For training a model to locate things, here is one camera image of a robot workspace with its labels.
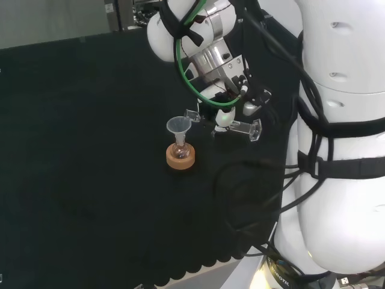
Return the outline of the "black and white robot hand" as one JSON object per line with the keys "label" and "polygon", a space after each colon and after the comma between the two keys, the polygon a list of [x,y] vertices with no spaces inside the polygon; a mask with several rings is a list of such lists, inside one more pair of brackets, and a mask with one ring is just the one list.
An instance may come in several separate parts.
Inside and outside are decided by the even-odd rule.
{"label": "black and white robot hand", "polygon": [[[271,92],[262,89],[257,95],[244,84],[241,86],[244,95],[244,104],[242,113],[245,117],[251,117],[261,109],[266,108],[270,113],[273,111],[269,107],[268,102],[272,96]],[[229,102],[235,97],[235,93],[222,80],[214,81],[209,87],[201,92],[205,98],[213,102]],[[199,100],[198,112],[201,119],[207,123],[214,124],[213,133],[221,133],[226,131],[235,131],[238,133],[248,134],[251,141],[259,139],[262,132],[262,123],[260,119],[254,120],[252,123],[244,123],[235,120],[236,108],[215,108],[209,104]]]}

